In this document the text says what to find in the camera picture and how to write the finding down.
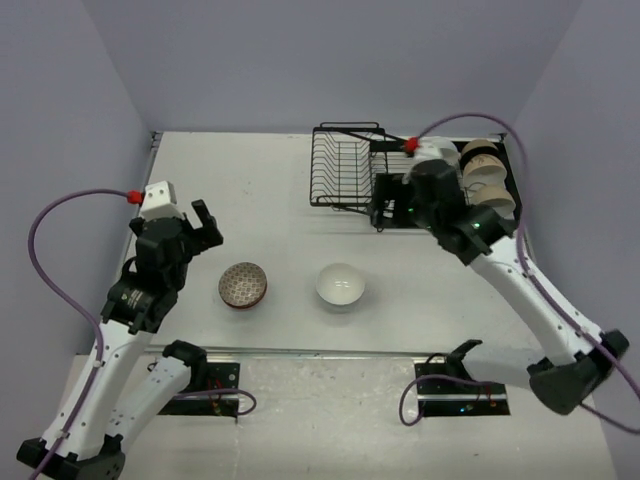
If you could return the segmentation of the beige bowl row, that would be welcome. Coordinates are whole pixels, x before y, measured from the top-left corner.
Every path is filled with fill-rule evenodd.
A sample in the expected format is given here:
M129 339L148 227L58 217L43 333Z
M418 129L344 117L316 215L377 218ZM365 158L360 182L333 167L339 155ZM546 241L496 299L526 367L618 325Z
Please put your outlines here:
M468 142L461 151L461 156L465 155L480 155L484 153L488 153L489 155L493 155L498 151L497 146L487 140L487 139L474 139Z
M482 186L471 196L471 202L474 205L489 206L502 217L511 215L516 207L512 195L499 185Z
M463 185L466 188L503 184L507 170L502 161L489 154L474 156L462 170Z

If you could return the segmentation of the beige bowl front row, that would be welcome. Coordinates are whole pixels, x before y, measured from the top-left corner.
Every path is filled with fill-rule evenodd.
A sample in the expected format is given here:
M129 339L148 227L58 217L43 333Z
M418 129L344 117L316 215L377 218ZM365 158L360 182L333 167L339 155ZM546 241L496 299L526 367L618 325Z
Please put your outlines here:
M489 206L502 217L511 215L516 207L512 195L499 185L482 186L471 196L471 202L474 205Z

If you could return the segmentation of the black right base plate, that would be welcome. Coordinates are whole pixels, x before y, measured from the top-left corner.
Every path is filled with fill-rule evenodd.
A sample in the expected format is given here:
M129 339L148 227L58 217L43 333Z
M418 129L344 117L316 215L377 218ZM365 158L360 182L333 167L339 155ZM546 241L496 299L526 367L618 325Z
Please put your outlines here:
M416 386L419 413L423 417L509 416L503 384L463 385L434 379Z

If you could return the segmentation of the beige bowl middle row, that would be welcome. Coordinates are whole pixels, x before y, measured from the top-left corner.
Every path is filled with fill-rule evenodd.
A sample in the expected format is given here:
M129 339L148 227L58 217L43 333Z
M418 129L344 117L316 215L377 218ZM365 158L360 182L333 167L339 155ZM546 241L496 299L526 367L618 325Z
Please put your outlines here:
M466 188L503 184L507 170L502 161L489 154L474 156L462 170L463 185Z

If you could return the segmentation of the brown patterned ceramic bowl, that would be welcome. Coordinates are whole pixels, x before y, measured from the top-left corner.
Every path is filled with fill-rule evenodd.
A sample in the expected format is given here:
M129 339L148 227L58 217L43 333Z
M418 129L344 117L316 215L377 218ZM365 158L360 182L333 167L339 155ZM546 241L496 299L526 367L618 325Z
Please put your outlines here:
M268 280L265 271L257 264L240 262L230 266L221 275L218 293L230 308L249 309L266 295Z

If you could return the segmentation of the light blue bowl front row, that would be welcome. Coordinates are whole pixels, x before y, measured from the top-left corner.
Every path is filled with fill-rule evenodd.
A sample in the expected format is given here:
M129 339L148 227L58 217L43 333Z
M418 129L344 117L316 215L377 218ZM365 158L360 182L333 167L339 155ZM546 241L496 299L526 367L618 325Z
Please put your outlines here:
M329 308L346 311L354 307L366 291L365 275L347 263L332 263L323 267L315 280L319 299Z

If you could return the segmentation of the beige bowl back row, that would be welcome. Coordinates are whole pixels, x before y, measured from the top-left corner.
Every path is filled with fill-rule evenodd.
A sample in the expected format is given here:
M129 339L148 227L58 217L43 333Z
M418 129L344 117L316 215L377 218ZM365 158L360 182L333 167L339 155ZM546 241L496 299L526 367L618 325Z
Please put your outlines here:
M493 155L498 151L497 146L487 140L487 139L474 139L468 142L461 151L461 156L465 155L480 155L484 153L488 153L489 155Z

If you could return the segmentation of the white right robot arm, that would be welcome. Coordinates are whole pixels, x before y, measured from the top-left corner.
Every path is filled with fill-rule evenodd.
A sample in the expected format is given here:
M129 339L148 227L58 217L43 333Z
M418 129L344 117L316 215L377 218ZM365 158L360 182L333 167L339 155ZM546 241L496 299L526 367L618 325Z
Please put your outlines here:
M416 163L405 174L379 174L370 202L371 223L394 218L433 235L437 244L482 277L537 339L543 356L524 366L529 390L549 410L568 415L614 371L629 347L618 330L603 331L577 313L535 268L519 226L487 205L471 204L456 170L442 159Z

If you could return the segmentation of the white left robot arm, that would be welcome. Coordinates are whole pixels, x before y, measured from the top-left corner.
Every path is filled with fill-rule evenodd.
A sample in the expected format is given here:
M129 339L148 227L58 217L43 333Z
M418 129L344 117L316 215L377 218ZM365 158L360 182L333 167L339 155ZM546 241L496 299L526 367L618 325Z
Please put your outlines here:
M107 294L89 357L64 406L39 437L22 443L17 459L32 477L116 479L142 430L172 399L201 390L208 379L204 349L176 340L127 397L121 395L184 288L189 263L222 244L223 236L204 201L192 208L194 227L172 200L145 194L130 223L135 254Z

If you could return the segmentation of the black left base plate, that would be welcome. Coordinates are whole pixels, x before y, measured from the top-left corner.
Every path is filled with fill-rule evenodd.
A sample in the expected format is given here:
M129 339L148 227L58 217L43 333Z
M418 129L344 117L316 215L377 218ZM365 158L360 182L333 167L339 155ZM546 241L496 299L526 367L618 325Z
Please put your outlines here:
M208 362L205 383L199 387L188 387L185 392L198 392L237 388L240 379L240 364L237 362ZM238 396L197 396L173 399L159 412L165 416L231 417L238 415Z

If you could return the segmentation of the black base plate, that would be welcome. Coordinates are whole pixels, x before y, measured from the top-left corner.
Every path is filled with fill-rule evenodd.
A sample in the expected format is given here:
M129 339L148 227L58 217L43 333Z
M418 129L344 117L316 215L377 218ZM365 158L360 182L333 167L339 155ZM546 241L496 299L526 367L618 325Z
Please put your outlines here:
M208 362L205 383L199 387L188 387L185 392L198 392L237 388L240 379L240 364L237 362ZM197 396L173 399L159 412L165 416L231 417L238 415L238 396Z
M463 385L434 379L416 386L419 413L423 417L509 416L503 384Z

